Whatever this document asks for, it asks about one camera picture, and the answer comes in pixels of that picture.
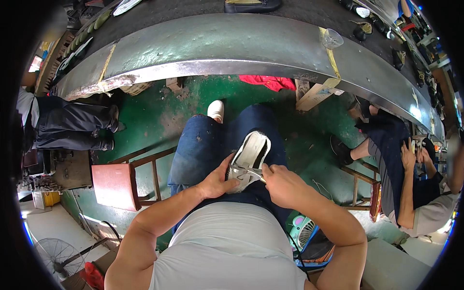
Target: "hand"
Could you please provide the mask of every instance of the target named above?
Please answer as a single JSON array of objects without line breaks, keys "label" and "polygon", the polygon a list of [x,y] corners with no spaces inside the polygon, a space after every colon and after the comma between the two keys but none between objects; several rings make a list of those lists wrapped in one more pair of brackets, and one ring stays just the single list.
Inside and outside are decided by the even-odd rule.
[{"label": "hand", "polygon": [[416,165],[416,156],[412,151],[411,138],[408,138],[409,149],[406,147],[406,143],[403,141],[401,146],[401,161],[403,161],[403,167],[405,172],[413,172],[414,166]]},{"label": "hand", "polygon": [[263,163],[261,168],[272,202],[280,207],[295,209],[309,186],[284,165],[273,164],[269,167]]},{"label": "hand", "polygon": [[420,151],[417,152],[417,162],[419,163],[425,163],[425,164],[433,164],[432,159],[430,158],[430,155],[428,151],[422,147]]},{"label": "hand", "polygon": [[223,195],[227,190],[232,189],[240,184],[240,181],[237,179],[224,181],[226,179],[226,172],[229,168],[229,163],[233,156],[234,153],[230,154],[222,161],[218,168],[208,174],[205,180],[195,186],[199,191],[202,200],[217,198]]}]

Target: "white t-shirt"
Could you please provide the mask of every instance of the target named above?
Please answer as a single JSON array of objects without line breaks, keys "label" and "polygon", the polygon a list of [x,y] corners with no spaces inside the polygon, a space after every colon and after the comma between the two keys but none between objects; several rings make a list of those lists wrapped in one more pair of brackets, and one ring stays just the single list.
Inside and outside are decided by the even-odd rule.
[{"label": "white t-shirt", "polygon": [[[414,210],[414,226],[412,229],[401,227],[411,237],[423,236],[441,229],[450,219],[451,214],[458,203],[460,193],[440,195],[425,206]],[[396,227],[395,211],[388,216]]]},{"label": "white t-shirt", "polygon": [[39,104],[34,94],[28,93],[22,87],[19,88],[16,110],[21,114],[23,126],[26,125],[27,115],[29,115],[29,110],[31,110],[31,124],[34,128],[37,126],[37,121],[39,120]]},{"label": "white t-shirt", "polygon": [[182,222],[154,262],[149,290],[303,290],[305,280],[269,211],[216,202]]}]

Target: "yellow tape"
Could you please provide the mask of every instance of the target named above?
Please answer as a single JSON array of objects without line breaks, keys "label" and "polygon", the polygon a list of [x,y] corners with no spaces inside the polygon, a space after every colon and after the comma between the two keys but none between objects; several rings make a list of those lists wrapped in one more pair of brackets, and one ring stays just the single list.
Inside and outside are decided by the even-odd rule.
[{"label": "yellow tape", "polygon": [[106,73],[106,69],[108,68],[108,64],[110,63],[110,58],[113,55],[113,52],[115,51],[116,48],[116,43],[113,44],[113,47],[111,48],[110,54],[106,58],[105,65],[103,66],[102,73],[100,74],[100,78],[98,79],[97,86],[102,90],[102,92],[105,92],[105,88],[103,87],[104,83],[102,83],[103,77]]},{"label": "yellow tape", "polygon": [[[326,31],[325,28],[322,28],[322,27],[319,28],[321,39],[323,39],[325,31]],[[337,67],[337,63],[335,62],[333,50],[326,48],[326,51],[327,51],[327,57],[329,58],[330,65],[332,66],[332,69],[334,70],[334,74],[337,76],[337,78],[333,78],[333,77],[328,78],[323,83],[323,85],[334,88],[341,82],[342,77],[340,76],[340,72],[338,71],[338,67]]]}]

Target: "standing fan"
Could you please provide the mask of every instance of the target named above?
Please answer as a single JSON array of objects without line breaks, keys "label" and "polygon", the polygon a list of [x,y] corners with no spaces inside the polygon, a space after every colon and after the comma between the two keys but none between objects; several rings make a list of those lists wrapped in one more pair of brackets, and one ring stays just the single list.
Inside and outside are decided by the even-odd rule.
[{"label": "standing fan", "polygon": [[84,258],[76,248],[58,238],[44,238],[35,244],[45,267],[67,290],[81,290],[85,280],[78,274],[84,269]]},{"label": "standing fan", "polygon": [[[293,219],[293,228],[290,231],[290,236],[296,242],[299,251],[303,250],[315,228],[316,224],[308,217],[297,215]],[[289,239],[289,241],[292,246],[292,251],[296,251],[295,245],[291,239]]]}]

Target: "metal workbench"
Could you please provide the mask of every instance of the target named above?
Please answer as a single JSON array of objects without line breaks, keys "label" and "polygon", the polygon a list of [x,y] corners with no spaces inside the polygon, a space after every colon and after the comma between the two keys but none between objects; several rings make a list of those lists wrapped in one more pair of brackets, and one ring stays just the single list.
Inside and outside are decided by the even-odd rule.
[{"label": "metal workbench", "polygon": [[[443,140],[443,125],[421,92],[381,57],[349,39],[344,41],[334,49],[341,75],[336,88],[396,113]],[[66,99],[76,87],[98,81],[98,68],[107,62],[105,56],[113,45],[77,65],[57,84],[58,95]],[[269,75],[320,84],[337,78],[319,40],[319,27],[276,16],[221,13],[166,21],[123,37],[113,49],[103,81],[125,77],[143,83],[209,74]]]}]

